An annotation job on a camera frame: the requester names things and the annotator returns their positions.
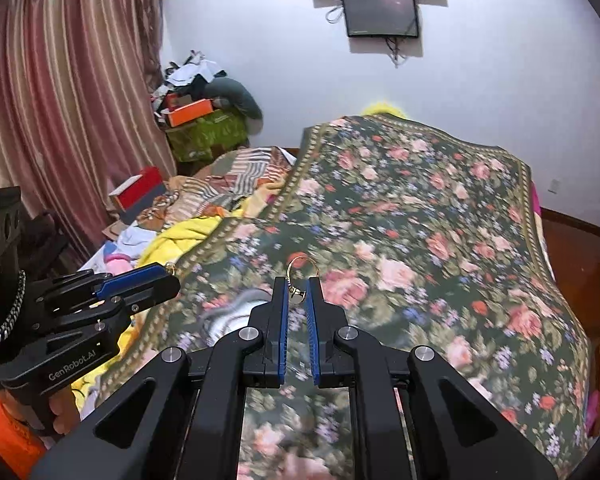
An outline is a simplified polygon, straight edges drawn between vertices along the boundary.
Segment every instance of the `black screen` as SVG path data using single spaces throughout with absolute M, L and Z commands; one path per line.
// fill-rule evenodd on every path
M 418 37 L 415 0 L 342 0 L 347 35 Z

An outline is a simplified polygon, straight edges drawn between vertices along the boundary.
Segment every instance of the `floral bedspread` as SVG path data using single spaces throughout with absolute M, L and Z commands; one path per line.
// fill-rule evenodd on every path
M 529 190 L 505 150 L 419 123 L 315 126 L 263 219 L 227 219 L 178 261 L 181 295 L 150 312 L 100 397 L 166 346 L 245 325 L 305 253 L 351 324 L 395 348 L 433 346 L 565 476 L 587 450 L 589 346 L 539 250 Z M 298 279 L 312 271 L 299 265 Z M 286 383 L 248 392 L 240 480 L 352 477 L 348 393 L 317 390 L 309 362 L 304 309 L 290 305 Z

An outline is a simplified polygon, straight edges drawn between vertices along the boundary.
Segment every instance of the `green storage bin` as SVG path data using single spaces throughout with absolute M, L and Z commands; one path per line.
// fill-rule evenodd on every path
M 179 162 L 212 161 L 212 146 L 228 150 L 247 139 L 244 118 L 237 110 L 215 110 L 165 133 Z

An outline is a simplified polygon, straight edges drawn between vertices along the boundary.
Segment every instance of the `electrical socket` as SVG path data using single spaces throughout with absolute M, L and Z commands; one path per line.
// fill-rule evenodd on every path
M 558 194 L 558 191 L 560 191 L 560 184 L 562 182 L 560 180 L 558 180 L 557 178 L 554 178 L 551 181 L 551 185 L 549 186 L 549 193 L 553 193 L 554 195 Z

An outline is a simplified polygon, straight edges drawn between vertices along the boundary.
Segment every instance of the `baseboard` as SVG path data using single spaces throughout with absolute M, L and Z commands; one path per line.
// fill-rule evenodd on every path
M 552 222 L 557 222 L 558 224 L 568 225 L 570 227 L 580 229 L 581 231 L 591 233 L 593 235 L 600 237 L 600 226 L 590 224 L 589 222 L 585 222 L 584 220 L 580 220 L 579 218 L 574 218 L 573 216 L 565 215 L 563 213 L 558 213 L 552 209 L 542 208 L 542 218 L 546 218 Z

